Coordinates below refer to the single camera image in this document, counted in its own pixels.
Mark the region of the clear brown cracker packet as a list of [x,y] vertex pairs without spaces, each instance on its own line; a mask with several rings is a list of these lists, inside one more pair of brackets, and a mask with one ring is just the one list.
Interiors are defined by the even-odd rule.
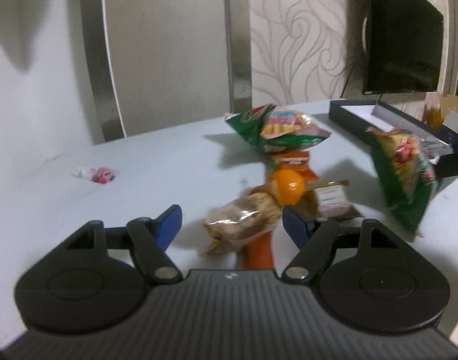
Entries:
[[281,216],[281,206],[266,192],[239,197],[210,211],[203,226],[211,242],[203,255],[238,252],[271,232]]

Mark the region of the orange wrapper near gripper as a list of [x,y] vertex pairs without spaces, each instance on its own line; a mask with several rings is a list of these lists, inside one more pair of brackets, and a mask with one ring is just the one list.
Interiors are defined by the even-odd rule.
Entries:
[[244,270],[273,270],[272,232],[266,232],[239,252]]

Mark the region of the brown pastry packet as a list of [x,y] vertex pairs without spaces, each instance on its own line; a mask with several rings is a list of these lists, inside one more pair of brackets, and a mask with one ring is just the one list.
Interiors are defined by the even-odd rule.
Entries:
[[310,182],[298,206],[311,219],[341,222],[361,218],[362,214],[348,197],[349,186],[348,180]]

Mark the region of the green cracker bag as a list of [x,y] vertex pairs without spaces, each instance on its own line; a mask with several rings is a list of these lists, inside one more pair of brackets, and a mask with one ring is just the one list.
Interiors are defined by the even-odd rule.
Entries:
[[308,150],[331,136],[306,113],[274,104],[228,113],[224,121],[247,144],[263,153]]
[[437,189],[434,166],[420,138],[407,130],[376,127],[369,127],[365,136],[389,210],[405,229],[420,234]]

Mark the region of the black wall television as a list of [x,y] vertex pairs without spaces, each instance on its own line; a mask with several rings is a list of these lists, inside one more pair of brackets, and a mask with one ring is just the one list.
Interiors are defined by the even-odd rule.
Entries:
[[443,15],[428,0],[371,0],[364,92],[436,90],[443,30]]

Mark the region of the pink white candy wrapper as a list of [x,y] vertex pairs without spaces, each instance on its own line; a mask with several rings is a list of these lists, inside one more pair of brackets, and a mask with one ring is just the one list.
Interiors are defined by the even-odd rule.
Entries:
[[107,184],[114,180],[117,173],[111,168],[100,166],[79,166],[78,169],[72,173],[72,176],[81,180],[88,180],[97,184]]

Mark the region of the orange mandarin fruit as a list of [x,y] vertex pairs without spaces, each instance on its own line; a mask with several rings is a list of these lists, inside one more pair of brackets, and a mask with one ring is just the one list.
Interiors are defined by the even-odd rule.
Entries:
[[279,169],[270,175],[270,191],[282,206],[299,203],[305,194],[305,181],[298,173],[290,169]]

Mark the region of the orange snack packet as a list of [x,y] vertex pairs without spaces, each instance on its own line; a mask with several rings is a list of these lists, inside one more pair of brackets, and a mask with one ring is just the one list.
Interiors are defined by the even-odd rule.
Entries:
[[272,170],[291,170],[299,174],[305,183],[319,181],[320,177],[310,168],[309,151],[290,151],[270,156]]

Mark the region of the green cracker bag on table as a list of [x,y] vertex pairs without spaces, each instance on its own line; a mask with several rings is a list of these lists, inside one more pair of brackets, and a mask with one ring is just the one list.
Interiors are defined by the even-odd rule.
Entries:
[[228,113],[224,121],[247,144],[263,153],[308,150],[331,136],[306,113],[274,104]]

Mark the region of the blue orange carton box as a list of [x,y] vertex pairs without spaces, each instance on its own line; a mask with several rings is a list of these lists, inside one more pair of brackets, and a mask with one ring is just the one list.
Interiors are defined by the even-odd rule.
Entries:
[[427,92],[422,121],[432,129],[448,128],[458,137],[458,97],[454,94]]

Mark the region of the black tray box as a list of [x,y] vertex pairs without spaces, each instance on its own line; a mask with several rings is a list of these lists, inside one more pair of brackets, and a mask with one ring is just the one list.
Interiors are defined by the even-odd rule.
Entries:
[[387,103],[374,100],[331,100],[329,119],[363,141],[366,131],[377,128],[383,132],[408,130],[419,137],[423,147],[436,160],[438,179],[458,176],[458,133],[443,125],[435,130]]

